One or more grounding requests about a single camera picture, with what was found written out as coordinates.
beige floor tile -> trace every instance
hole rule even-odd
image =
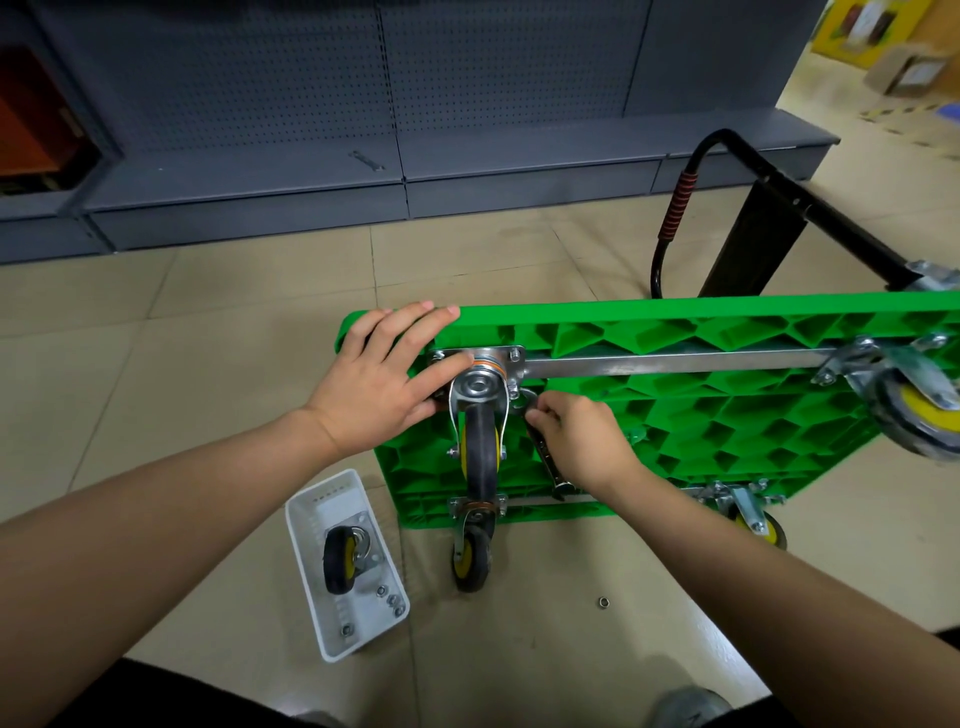
[[[660,275],[663,296],[668,299],[695,298],[700,293],[725,237],[682,243],[667,249]],[[608,249],[577,258],[577,267],[600,301],[650,298],[650,266],[653,251],[623,252]]]
[[[880,277],[819,228],[807,225],[763,294],[804,296],[882,290]]]
[[[76,485],[261,425],[306,401],[373,290],[148,321]]]
[[[370,492],[397,565],[396,512]],[[417,725],[408,622],[323,661],[282,512],[273,514],[131,651],[288,715],[324,710],[351,728]]]
[[[863,227],[908,260],[960,267],[960,206],[878,217]]]
[[[695,192],[675,242],[726,237],[749,191],[749,187],[732,187]],[[552,225],[574,258],[611,251],[649,257],[669,204],[670,195],[581,203],[568,206],[567,219]]]
[[[831,149],[810,183],[854,220],[960,206],[960,164],[863,124]]]
[[[920,626],[960,625],[955,467],[879,437],[772,510],[790,550]]]
[[[374,225],[378,285],[566,260],[564,246],[535,209]]]
[[[144,319],[173,256],[137,251],[0,267],[0,336]]]
[[[475,595],[453,585],[449,531],[401,538],[423,728],[636,728],[682,685],[734,704],[767,693],[620,519],[497,528],[493,571]]]
[[[151,316],[373,287],[370,228],[181,248]]]
[[[140,326],[0,339],[0,521],[66,493]]]
[[[594,300],[589,286],[570,260],[381,285],[376,289],[376,298],[380,305],[392,308],[411,301],[433,301],[436,305],[493,305]]]

loose caster wheel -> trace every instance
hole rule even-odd
[[[479,592],[487,581],[491,566],[490,536],[478,525],[464,528],[464,552],[457,560],[454,551],[450,564],[457,591],[465,594]]]
[[[338,525],[326,534],[324,543],[324,583],[333,595],[344,595],[362,572],[362,563],[370,551],[370,537],[357,526]]]
[[[766,511],[763,512],[763,516],[767,520],[767,535],[758,536],[758,538],[761,538],[768,544],[773,544],[777,548],[786,551],[786,533],[783,531],[783,526],[781,526],[780,522],[778,522],[777,519],[775,519]],[[731,509],[730,519],[741,528],[753,533],[750,526],[747,525],[747,522],[736,508]]]

left hand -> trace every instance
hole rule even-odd
[[[333,366],[302,408],[320,425],[338,460],[375,448],[437,411],[431,395],[471,366],[473,357],[460,352],[413,378],[407,371],[459,316],[459,306],[435,309],[424,301],[396,311],[368,311],[353,323]]]

red foam grip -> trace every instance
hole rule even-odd
[[[680,226],[680,221],[684,219],[686,204],[690,202],[690,195],[693,194],[693,187],[696,183],[696,172],[680,173],[677,186],[673,190],[673,197],[670,198],[670,206],[666,209],[663,224],[660,226],[660,232],[657,235],[659,240],[673,240],[674,235],[677,234],[677,228]]]

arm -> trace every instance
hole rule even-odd
[[[650,473],[606,404],[546,392],[528,421],[804,725],[960,725],[960,652]]]
[[[433,414],[472,359],[407,376],[459,315],[432,308],[358,319],[304,407],[0,525],[0,724],[45,724],[309,478]]]

